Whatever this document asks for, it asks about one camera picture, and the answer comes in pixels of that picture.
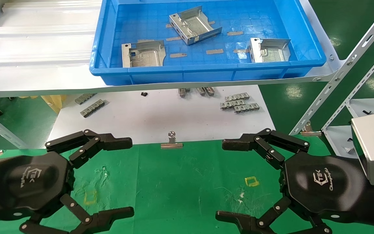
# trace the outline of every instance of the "green mat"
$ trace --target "green mat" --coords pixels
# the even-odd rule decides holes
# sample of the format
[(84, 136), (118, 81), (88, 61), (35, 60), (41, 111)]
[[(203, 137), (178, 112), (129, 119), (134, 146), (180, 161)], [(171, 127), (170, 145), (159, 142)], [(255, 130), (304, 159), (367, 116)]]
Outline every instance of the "green mat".
[[(305, 139), (311, 143), (311, 154), (329, 155), (321, 140)], [(292, 155), (280, 151), (286, 157)], [(3, 157), (43, 153), (42, 149), (10, 150)], [(162, 150), (159, 144), (151, 144), (102, 151), (77, 169), (75, 177), (72, 197), (90, 214), (135, 208), (133, 218), (116, 221), (108, 233), (239, 234), (235, 225), (214, 218), (217, 210), (259, 217), (281, 198), (279, 171), (255, 152), (222, 150), (221, 141), (185, 142), (182, 149)], [(0, 234), (20, 233), (25, 220), (0, 221)], [(372, 226), (326, 222), (334, 234), (374, 234)], [(70, 231), (79, 221), (63, 207), (41, 224)], [(272, 225), (279, 234), (310, 227), (291, 210)]]

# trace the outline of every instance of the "white table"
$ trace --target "white table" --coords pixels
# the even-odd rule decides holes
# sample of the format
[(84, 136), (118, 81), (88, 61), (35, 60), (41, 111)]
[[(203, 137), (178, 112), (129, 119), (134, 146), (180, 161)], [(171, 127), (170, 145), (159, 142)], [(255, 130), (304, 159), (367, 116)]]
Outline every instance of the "white table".
[[(239, 138), (242, 133), (274, 129), (272, 119), (257, 85), (216, 87), (213, 97), (202, 97), (191, 89), (185, 98), (177, 89), (99, 93), (83, 105), (70, 95), (61, 109), (48, 141), (90, 129), (112, 133), (115, 137), (131, 137), (134, 144), (168, 142), (168, 132), (175, 131), (178, 142)], [(258, 103), (259, 111), (235, 114), (221, 110), (224, 97), (248, 92), (246, 103)], [(108, 103), (87, 118), (80, 115), (89, 105), (102, 99)]]

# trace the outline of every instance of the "metal connector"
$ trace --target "metal connector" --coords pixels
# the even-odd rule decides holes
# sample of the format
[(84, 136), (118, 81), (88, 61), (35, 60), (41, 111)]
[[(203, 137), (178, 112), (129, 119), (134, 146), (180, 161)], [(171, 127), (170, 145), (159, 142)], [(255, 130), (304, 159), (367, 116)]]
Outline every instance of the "metal connector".
[(179, 149), (183, 148), (183, 143), (175, 142), (175, 132), (171, 131), (168, 133), (168, 143), (162, 143), (161, 149)]

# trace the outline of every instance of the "blue plastic tray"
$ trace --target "blue plastic tray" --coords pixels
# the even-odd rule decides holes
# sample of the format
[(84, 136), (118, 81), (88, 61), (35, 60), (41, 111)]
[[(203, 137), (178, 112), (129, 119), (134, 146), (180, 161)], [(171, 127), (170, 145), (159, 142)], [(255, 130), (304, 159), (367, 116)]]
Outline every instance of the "blue plastic tray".
[[(173, 28), (166, 28), (169, 15), (203, 6), (213, 28), (222, 33), (186, 45)], [(228, 36), (227, 32), (243, 31)], [(288, 62), (251, 63), (246, 49), (251, 37), (291, 39)], [(121, 45), (138, 40), (164, 40), (166, 57), (162, 67), (122, 68)], [(206, 50), (223, 49), (207, 55)], [(170, 58), (173, 53), (186, 57)], [(107, 85), (170, 82), (214, 82), (301, 77), (326, 57), (299, 0), (103, 0), (89, 69)]]

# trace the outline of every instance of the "robotic hand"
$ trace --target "robotic hand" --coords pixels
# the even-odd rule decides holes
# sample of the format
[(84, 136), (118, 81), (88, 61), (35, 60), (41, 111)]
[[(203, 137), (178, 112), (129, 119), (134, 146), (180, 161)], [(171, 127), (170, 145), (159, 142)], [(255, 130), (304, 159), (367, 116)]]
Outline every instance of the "robotic hand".
[[(269, 144), (295, 154), (285, 160)], [(322, 219), (374, 225), (374, 185), (365, 176), (359, 159), (313, 156), (307, 153), (309, 146), (304, 140), (268, 128), (223, 140), (224, 150), (255, 150), (280, 170), (283, 197), (258, 219), (225, 211), (218, 211), (216, 219), (235, 223), (241, 234), (274, 234), (269, 226), (288, 208), (313, 226), (294, 234), (331, 234)]]
[[(60, 153), (80, 147), (69, 160)], [(41, 226), (39, 223), (66, 206), (80, 221), (70, 234), (92, 234), (110, 229), (113, 221), (132, 217), (132, 207), (100, 211), (89, 215), (70, 197), (74, 169), (83, 166), (101, 150), (132, 147), (131, 138), (114, 138), (90, 130), (77, 132), (46, 143), (41, 156), (20, 155), (0, 159), (0, 220), (30, 216), (20, 231), (26, 234), (67, 234), (69, 232)]]

